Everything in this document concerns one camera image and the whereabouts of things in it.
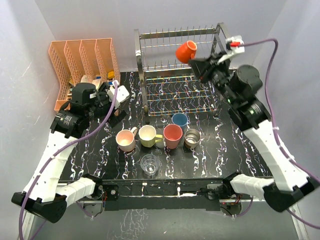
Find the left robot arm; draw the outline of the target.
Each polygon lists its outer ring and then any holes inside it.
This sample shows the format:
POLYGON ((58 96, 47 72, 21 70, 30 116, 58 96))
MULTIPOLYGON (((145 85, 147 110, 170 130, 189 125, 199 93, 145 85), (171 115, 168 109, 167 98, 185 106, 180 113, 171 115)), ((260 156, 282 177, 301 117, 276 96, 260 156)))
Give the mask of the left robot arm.
POLYGON ((96 135, 106 124, 114 127, 125 116, 122 111, 114 116, 129 91, 117 80, 104 82, 100 88, 92 83, 78 83, 72 97, 55 115, 39 164, 23 191, 15 192, 12 203, 21 207, 19 222, 25 211, 51 223, 58 222, 67 207, 84 197, 93 200, 103 195, 102 181, 85 174, 77 181, 58 188, 66 162, 78 143, 96 135))

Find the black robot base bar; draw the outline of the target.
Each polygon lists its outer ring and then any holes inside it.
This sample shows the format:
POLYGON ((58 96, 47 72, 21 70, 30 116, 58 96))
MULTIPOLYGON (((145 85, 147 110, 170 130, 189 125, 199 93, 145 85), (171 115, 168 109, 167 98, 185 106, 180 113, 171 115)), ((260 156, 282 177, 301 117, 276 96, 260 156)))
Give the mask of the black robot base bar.
POLYGON ((103 204, 105 211, 131 209, 219 211, 221 204, 233 204, 235 197, 216 195, 221 178, 122 179, 101 182, 106 196, 83 197, 84 204, 103 204))

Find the yellow-green mug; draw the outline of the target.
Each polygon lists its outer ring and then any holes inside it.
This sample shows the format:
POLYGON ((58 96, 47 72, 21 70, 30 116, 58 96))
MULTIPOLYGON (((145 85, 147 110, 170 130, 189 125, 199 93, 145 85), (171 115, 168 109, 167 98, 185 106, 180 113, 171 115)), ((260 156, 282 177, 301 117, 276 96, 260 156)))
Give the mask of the yellow-green mug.
POLYGON ((157 134, 156 129, 151 125, 142 126, 138 131, 138 135, 141 144, 146 148, 151 148, 164 139, 163 135, 157 134))

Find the orange mug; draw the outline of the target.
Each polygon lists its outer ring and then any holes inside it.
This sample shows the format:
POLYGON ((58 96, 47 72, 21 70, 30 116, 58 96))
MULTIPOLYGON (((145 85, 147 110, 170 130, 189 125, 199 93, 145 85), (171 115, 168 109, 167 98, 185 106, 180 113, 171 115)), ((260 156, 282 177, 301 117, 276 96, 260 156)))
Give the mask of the orange mug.
POLYGON ((188 40, 177 48, 175 56, 181 63, 188 64, 189 60, 195 58, 196 52, 197 44, 192 40, 188 40))

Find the dusty pink tumbler cup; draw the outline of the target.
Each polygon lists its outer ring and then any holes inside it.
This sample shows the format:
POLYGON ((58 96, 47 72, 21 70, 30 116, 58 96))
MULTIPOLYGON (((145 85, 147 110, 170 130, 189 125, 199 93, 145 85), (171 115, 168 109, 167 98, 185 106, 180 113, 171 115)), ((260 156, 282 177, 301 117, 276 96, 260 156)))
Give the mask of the dusty pink tumbler cup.
POLYGON ((183 136, 183 130, 176 124, 169 124, 164 128, 163 136, 166 147, 175 149, 183 136))

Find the clear glass cup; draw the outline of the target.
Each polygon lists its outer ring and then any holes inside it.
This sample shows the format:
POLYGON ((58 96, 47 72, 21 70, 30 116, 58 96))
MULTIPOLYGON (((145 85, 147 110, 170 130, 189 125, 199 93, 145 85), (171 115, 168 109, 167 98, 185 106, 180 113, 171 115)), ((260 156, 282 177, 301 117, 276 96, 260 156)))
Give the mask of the clear glass cup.
POLYGON ((140 166, 146 175, 154 176, 160 167, 160 160, 153 154, 146 154, 141 158, 140 166))

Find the light pink mug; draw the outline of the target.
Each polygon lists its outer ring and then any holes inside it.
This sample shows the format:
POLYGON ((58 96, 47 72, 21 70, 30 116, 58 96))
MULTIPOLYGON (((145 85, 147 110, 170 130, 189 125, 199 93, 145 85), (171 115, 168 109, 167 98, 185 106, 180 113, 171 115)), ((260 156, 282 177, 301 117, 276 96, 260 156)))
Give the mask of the light pink mug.
POLYGON ((124 129, 117 133, 116 135, 116 143, 118 147, 123 152, 131 152, 134 150, 136 146, 135 136, 137 134, 138 128, 133 127, 131 130, 124 129))

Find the light blue plastic cup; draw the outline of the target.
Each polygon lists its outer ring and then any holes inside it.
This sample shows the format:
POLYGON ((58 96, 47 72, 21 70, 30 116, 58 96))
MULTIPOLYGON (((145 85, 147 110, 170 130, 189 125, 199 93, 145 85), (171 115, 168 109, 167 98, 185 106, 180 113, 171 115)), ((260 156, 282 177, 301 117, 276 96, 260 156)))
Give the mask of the light blue plastic cup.
POLYGON ((175 113, 171 120, 173 124, 178 125, 182 130, 186 128, 188 123, 187 115, 181 112, 175 113))

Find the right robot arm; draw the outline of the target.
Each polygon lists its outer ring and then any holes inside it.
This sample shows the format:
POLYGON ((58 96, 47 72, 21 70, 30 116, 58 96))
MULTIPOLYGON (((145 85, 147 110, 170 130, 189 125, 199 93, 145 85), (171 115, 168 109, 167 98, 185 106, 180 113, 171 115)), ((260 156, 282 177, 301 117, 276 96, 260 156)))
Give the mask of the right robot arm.
POLYGON ((317 189, 315 177, 298 169, 281 152, 280 139, 267 108, 256 97, 263 86, 259 71, 244 64, 230 74, 230 60, 221 63, 220 54, 189 60, 194 76, 201 83, 212 82, 229 104, 231 120, 253 143, 272 173, 272 178, 259 178, 235 172, 222 180, 214 191, 219 197, 235 198, 246 194, 265 200, 276 212, 283 212, 317 189))

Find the cream steel tumbler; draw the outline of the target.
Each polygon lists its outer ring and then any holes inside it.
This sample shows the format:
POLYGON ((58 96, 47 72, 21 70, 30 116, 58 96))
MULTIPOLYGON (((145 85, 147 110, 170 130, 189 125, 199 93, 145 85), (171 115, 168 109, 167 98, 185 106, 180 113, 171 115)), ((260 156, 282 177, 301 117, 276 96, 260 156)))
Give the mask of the cream steel tumbler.
POLYGON ((201 133, 196 129, 188 129, 184 135, 184 145, 188 149, 194 149, 201 140, 201 133))

